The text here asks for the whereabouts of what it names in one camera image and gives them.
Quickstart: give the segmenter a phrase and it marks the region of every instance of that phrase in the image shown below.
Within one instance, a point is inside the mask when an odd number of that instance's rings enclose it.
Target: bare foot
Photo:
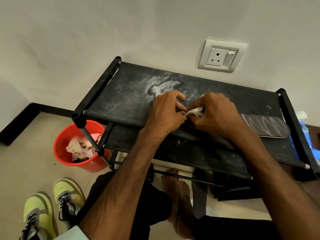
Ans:
[[[176,168],[167,169],[166,172],[179,174],[179,170]],[[162,189],[171,199],[171,214],[168,218],[168,221],[173,224],[174,228],[176,228],[179,205],[178,178],[162,175],[161,179]]]
[[[183,179],[178,179],[179,188],[179,209],[177,221],[177,233],[184,239],[195,239],[194,224],[197,220],[191,205],[190,189]]]

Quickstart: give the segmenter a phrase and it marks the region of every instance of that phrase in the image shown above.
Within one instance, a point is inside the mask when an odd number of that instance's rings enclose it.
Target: wall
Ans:
[[[0,131],[2,131],[30,101],[10,83],[0,78]]]
[[[115,56],[287,90],[320,126],[320,0],[2,0],[0,69],[30,101],[74,109]],[[232,74],[197,69],[206,37],[248,43]]]

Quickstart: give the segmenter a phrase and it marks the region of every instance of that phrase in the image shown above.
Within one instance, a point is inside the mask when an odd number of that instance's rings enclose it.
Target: floor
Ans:
[[[70,118],[40,113],[34,121],[10,145],[0,145],[0,231],[3,239],[19,239],[24,228],[22,212],[26,199],[33,193],[44,192],[54,202],[52,187],[63,177],[75,180],[85,196],[88,196],[96,178],[105,173],[89,173],[78,167],[67,167],[60,164],[53,155],[53,144],[56,136],[67,125]],[[118,160],[125,157],[119,153]],[[193,168],[153,161],[156,169],[164,170],[177,167],[180,174],[191,176]],[[154,186],[161,190],[161,178],[155,174]],[[53,203],[55,222],[59,233],[66,231],[58,221],[58,207]],[[207,215],[243,219],[270,220],[266,207],[261,199],[217,202],[211,195],[207,197]],[[176,235],[168,221],[160,222],[151,227],[150,238],[181,239]]]

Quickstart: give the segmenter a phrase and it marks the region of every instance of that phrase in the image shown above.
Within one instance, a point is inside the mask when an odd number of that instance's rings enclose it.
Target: foot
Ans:
[[[171,168],[166,170],[168,173],[179,174],[179,170],[176,168]],[[173,227],[176,229],[177,225],[177,213],[179,205],[179,190],[178,190],[178,178],[162,175],[162,189],[168,194],[171,199],[171,214],[168,218],[168,221],[173,224]]]
[[[22,231],[21,240],[31,239],[32,237],[52,240],[57,237],[53,225],[52,203],[42,193],[29,196],[24,205],[23,221],[26,226]]]
[[[74,226],[74,217],[85,204],[85,198],[80,187],[71,179],[62,178],[53,186],[53,195],[59,204],[59,220],[63,221],[67,228]]]
[[[195,239],[194,224],[197,220],[191,205],[190,189],[183,179],[178,179],[179,210],[177,220],[177,233],[184,239]]]

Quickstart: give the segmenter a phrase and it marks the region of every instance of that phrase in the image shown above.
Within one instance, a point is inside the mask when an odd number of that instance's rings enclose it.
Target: red trash bin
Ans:
[[[87,120],[87,124],[85,127],[87,128],[90,134],[93,134],[93,133],[103,134],[104,132],[103,126],[93,120]],[[69,145],[69,142],[75,136],[84,137],[81,130],[78,129],[75,124],[71,124],[67,126],[64,130],[62,130],[62,132],[60,132],[60,134],[58,134],[53,144],[53,153],[54,153],[54,156],[58,159],[58,161],[69,167],[76,166],[92,173],[99,172],[105,169],[108,165],[98,154],[95,154],[92,158],[83,162],[78,162],[78,163],[72,162],[72,153],[67,152],[66,147]],[[110,160],[111,151],[109,149],[105,149],[104,156],[108,160]]]

